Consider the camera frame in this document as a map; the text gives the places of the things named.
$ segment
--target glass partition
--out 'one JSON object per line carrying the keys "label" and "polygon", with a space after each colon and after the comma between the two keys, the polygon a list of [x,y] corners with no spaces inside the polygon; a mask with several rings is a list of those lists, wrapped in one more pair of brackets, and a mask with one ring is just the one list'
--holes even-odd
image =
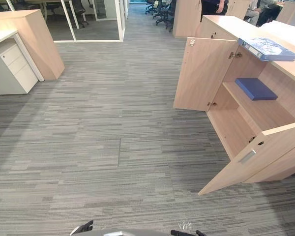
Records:
{"label": "glass partition", "polygon": [[0,0],[0,11],[40,9],[54,41],[122,40],[127,0]]}

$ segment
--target cabinet top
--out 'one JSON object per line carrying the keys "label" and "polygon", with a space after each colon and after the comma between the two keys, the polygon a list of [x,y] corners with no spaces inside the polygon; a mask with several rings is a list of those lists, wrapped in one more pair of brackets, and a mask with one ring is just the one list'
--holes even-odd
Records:
{"label": "cabinet top", "polygon": [[[295,45],[280,39],[273,34],[263,31],[261,28],[255,27],[252,24],[245,22],[235,16],[204,17],[214,22],[220,28],[232,34],[237,39],[254,37],[269,38],[295,53]],[[270,63],[295,80],[295,61],[271,61]]]}
{"label": "cabinet top", "polygon": [[37,11],[40,12],[40,10],[2,11],[0,12],[0,19],[26,17]]}

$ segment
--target blue binder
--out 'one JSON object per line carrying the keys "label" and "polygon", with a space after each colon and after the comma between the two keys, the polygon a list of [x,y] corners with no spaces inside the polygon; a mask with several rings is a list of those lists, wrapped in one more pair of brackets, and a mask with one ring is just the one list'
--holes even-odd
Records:
{"label": "blue binder", "polygon": [[251,100],[277,99],[277,95],[257,78],[238,78],[235,82]]}
{"label": "blue binder", "polygon": [[239,38],[238,44],[262,61],[295,60],[295,53],[268,38]]}

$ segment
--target gray carpet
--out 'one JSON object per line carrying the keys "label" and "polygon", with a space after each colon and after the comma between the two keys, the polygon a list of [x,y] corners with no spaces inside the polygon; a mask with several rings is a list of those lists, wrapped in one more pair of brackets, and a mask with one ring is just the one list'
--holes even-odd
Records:
{"label": "gray carpet", "polygon": [[96,227],[295,236],[295,175],[197,192],[228,157],[204,112],[172,108],[185,39],[130,5],[123,43],[58,44],[65,71],[0,96],[0,236]]}
{"label": "gray carpet", "polygon": [[[88,25],[85,28],[80,25],[77,29],[73,18],[71,25],[77,40],[118,40],[117,20],[96,21],[94,15],[87,15]],[[47,26],[53,40],[73,40],[68,22],[63,15],[49,16]]]}

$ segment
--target cabinet shelf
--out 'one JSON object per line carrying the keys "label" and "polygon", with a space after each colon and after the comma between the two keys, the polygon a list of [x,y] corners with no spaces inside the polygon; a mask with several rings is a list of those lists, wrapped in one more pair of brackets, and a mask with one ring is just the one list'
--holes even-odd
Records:
{"label": "cabinet shelf", "polygon": [[210,110],[207,116],[231,160],[256,136],[238,110]]}
{"label": "cabinet shelf", "polygon": [[235,82],[224,82],[223,86],[260,130],[295,122],[295,118],[277,100],[252,101]]}

